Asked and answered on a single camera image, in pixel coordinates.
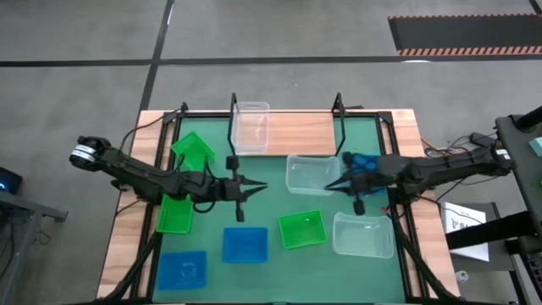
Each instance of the gray floor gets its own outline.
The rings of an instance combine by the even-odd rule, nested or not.
[[[0,0],[0,61],[150,58],[164,0]],[[532,13],[528,0],[178,0],[163,58],[395,55],[386,17]],[[542,62],[162,67],[150,109],[188,102],[225,109],[230,93],[273,108],[414,108],[423,136],[445,146],[495,117],[540,105]],[[69,165],[79,135],[119,143],[136,122],[147,67],[0,69],[0,166],[25,177],[24,196],[69,210],[25,269],[17,304],[90,301],[118,193],[111,178]],[[525,209],[513,177],[462,186],[451,202]],[[506,273],[471,274],[472,300],[515,299]],[[539,303],[534,292],[533,303]]]

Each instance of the clear plastic bin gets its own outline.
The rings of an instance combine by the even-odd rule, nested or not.
[[[269,139],[269,104],[238,102],[234,106],[231,142],[238,155],[262,154]]]
[[[324,188],[339,179],[340,162],[337,157],[306,158],[288,156],[286,186],[291,193],[328,196],[333,191]]]
[[[337,213],[333,221],[333,250],[343,255],[391,258],[395,241],[391,219]]]

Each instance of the wooden table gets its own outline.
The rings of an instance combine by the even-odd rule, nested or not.
[[[335,137],[333,133],[333,118],[329,110],[275,110],[270,114],[269,119],[269,155],[288,154],[312,154],[312,155],[333,155],[335,154]],[[378,110],[348,110],[349,113],[375,112]],[[423,156],[423,147],[420,140],[418,124],[412,109],[383,109],[393,114],[395,135],[399,144],[399,151],[403,156]],[[201,113],[218,111],[197,111]],[[143,111],[139,118],[138,126],[146,125],[163,115],[163,111]],[[134,158],[143,162],[154,164],[158,137],[161,124],[156,123],[150,127],[138,130],[135,133],[132,153]],[[163,150],[163,169],[166,168],[169,155],[169,145],[173,135],[173,126],[169,128],[166,145]],[[388,133],[384,132],[386,152],[390,153],[390,139]],[[124,192],[120,199],[118,209],[136,200],[135,194]],[[105,263],[103,265],[102,277],[97,291],[98,297],[105,297],[126,274],[126,271],[133,264],[139,245],[141,227],[145,214],[146,204],[141,202],[126,209],[118,215],[113,223],[113,230]],[[158,207],[155,207],[153,222],[151,225],[154,231]],[[412,205],[412,215],[418,235],[418,243],[422,257],[431,268],[442,284],[453,294],[459,296],[459,288],[451,264],[450,252],[446,244],[445,233],[440,222],[438,207],[425,200],[418,200]],[[401,219],[403,230],[407,232],[405,218]],[[412,260],[406,254],[409,269],[409,276],[412,285],[412,294],[421,296],[418,284],[418,276]],[[151,259],[146,261],[144,266],[140,295],[144,296],[147,290],[148,271]]]

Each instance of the black mat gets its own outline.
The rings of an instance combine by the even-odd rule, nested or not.
[[[400,55],[542,53],[542,16],[392,16]]]

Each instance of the green table surface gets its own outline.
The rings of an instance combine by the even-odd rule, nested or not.
[[[335,120],[335,140],[340,122]],[[373,118],[347,118],[342,152],[380,155]],[[228,120],[184,118],[180,138],[191,131],[215,151],[211,170],[230,177],[225,158],[231,154],[227,141]],[[242,157],[239,173],[265,181],[269,188],[244,204],[245,222],[235,221],[235,204],[217,202],[210,213],[194,213],[186,235],[164,234],[161,252],[207,251],[207,285],[202,289],[160,291],[154,302],[404,302],[401,270],[396,249],[389,259],[339,255],[332,248],[333,218],[338,212],[353,214],[351,197],[292,194],[285,184],[286,157]],[[386,194],[364,198],[367,216],[383,216]],[[285,250],[279,232],[279,216],[320,210],[328,240],[325,243]],[[222,238],[226,227],[267,227],[266,263],[222,263]]]

